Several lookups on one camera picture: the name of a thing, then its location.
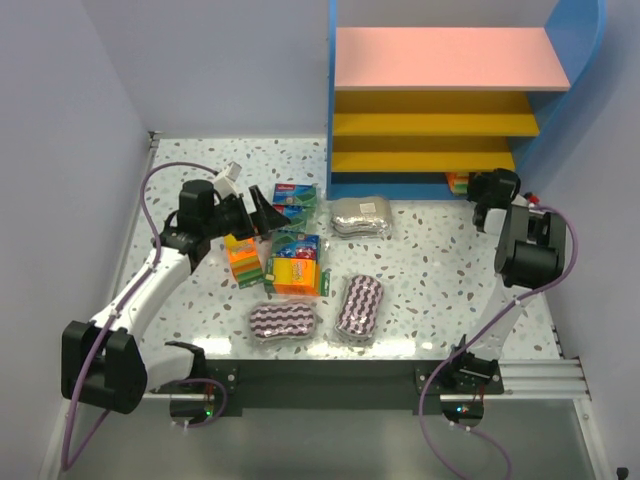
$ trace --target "shelf unit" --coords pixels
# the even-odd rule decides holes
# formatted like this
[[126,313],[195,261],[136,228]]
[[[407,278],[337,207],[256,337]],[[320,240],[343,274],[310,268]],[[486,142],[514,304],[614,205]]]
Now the shelf unit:
[[603,28],[596,0],[560,0],[536,28],[338,28],[336,10],[331,1],[331,199],[459,198],[447,173],[521,168]]

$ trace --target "silver sponge package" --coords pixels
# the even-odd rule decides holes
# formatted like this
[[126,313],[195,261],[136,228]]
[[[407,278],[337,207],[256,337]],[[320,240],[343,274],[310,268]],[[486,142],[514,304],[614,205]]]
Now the silver sponge package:
[[391,235],[391,205],[382,197],[336,200],[331,204],[331,226],[342,238],[386,237]]

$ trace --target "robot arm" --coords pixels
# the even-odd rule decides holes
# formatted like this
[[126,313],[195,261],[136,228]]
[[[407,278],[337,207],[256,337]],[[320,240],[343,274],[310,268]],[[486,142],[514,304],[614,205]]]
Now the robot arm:
[[[475,338],[506,304],[550,284],[564,271],[567,225],[557,214],[540,212],[518,195],[520,179],[498,169],[477,175],[469,185],[469,200],[475,201],[473,223],[479,232],[499,234],[494,261],[496,284],[480,318],[458,348]],[[502,349],[523,310],[533,296],[516,306],[478,338],[443,370],[450,387],[475,389],[488,384],[498,369]]]
[[[256,211],[247,213],[242,195],[234,186],[238,172],[239,166],[232,164],[213,184],[206,180],[185,182],[179,208],[169,215],[160,234],[159,261],[158,252],[152,250],[140,271],[107,307],[89,322],[72,321],[67,326],[62,335],[61,389],[65,398],[71,398],[91,346],[114,315],[100,353],[91,362],[80,402],[130,413],[148,390],[175,380],[206,376],[201,348],[168,342],[143,359],[138,344],[165,300],[209,253],[212,239],[228,234],[239,240],[266,235],[289,223],[255,186],[249,190]],[[176,226],[171,225],[174,218]]]

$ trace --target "pink shelf board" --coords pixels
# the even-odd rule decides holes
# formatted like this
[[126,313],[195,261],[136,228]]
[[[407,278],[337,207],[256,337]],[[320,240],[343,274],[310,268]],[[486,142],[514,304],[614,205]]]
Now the pink shelf board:
[[544,28],[338,28],[338,90],[564,91]]

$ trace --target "terrazzo table surface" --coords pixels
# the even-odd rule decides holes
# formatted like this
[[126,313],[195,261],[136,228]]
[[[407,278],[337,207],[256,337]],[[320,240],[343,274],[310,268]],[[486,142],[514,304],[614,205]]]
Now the terrazzo table surface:
[[[257,184],[270,199],[276,182],[325,184],[325,145],[321,139],[163,139],[154,165],[191,161],[222,168],[230,161],[243,170],[237,182],[248,196]],[[207,178],[191,168],[163,170],[153,177],[147,201],[155,222],[177,208],[185,180]],[[194,343],[208,358],[224,359],[442,359],[485,307],[494,285],[497,237],[479,235],[471,225],[472,206],[458,202],[392,202],[391,240],[331,238],[328,215],[317,233],[329,240],[325,268],[331,269],[328,298],[311,298],[321,317],[313,338],[264,347],[249,335],[248,313],[270,301],[261,285],[238,289],[222,239],[189,279],[169,297],[144,335],[143,353],[169,340]],[[126,256],[120,288],[149,254],[151,234],[139,216]],[[269,251],[259,245],[261,258]],[[333,333],[346,277],[376,276],[385,287],[375,341],[367,347],[341,344]],[[279,300],[273,296],[271,301]],[[503,358],[557,359],[559,347],[544,297],[534,299],[509,336]]]

